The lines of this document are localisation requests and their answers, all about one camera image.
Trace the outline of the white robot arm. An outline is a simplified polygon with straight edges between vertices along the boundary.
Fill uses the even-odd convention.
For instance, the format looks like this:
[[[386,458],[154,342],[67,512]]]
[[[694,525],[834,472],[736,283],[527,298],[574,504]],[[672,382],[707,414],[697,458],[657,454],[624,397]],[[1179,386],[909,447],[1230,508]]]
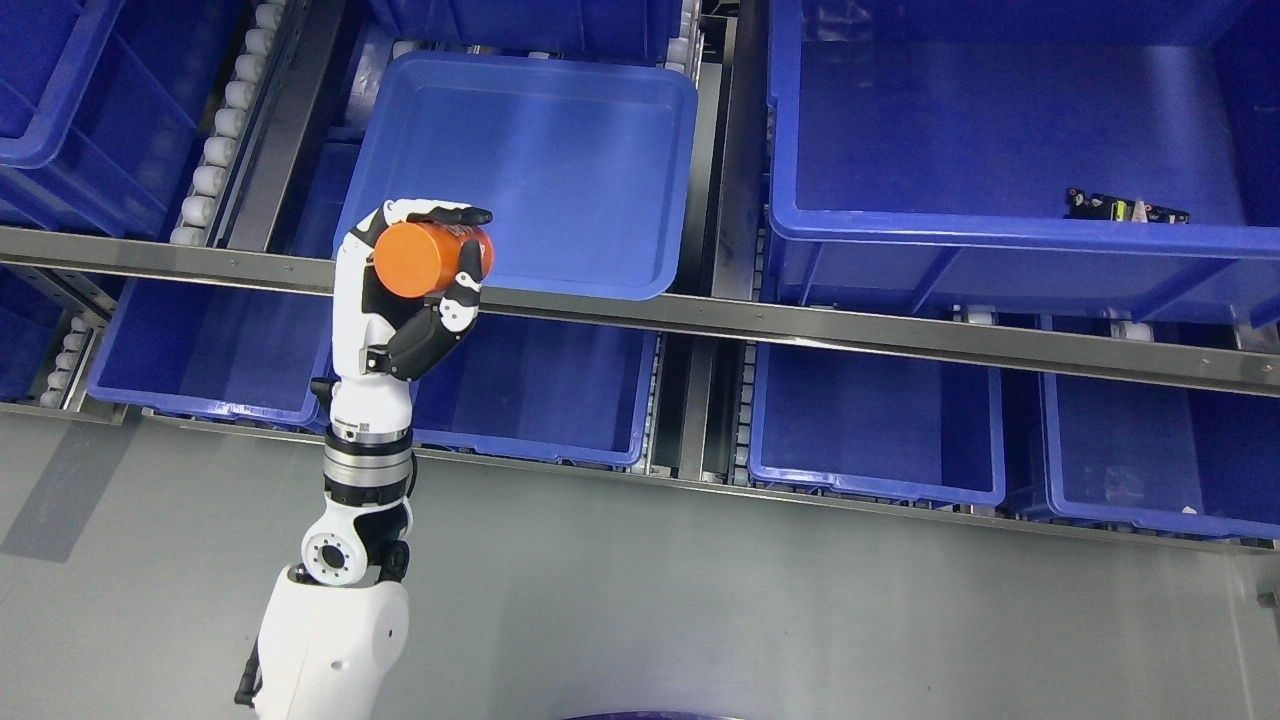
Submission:
[[[408,638],[410,387],[387,374],[329,397],[324,510],[276,577],[234,701],[260,719],[369,719]]]

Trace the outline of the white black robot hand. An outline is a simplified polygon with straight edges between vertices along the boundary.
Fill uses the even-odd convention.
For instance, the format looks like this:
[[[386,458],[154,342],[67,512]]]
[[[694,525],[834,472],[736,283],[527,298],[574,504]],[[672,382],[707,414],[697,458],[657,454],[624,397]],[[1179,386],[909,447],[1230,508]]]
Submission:
[[[492,211],[462,202],[393,199],[348,229],[335,254],[332,309],[332,364],[342,382],[422,378],[474,328],[489,274],[483,273],[480,243],[470,240],[444,291],[401,299],[375,277],[378,236],[398,222],[477,225],[486,232],[492,219]]]

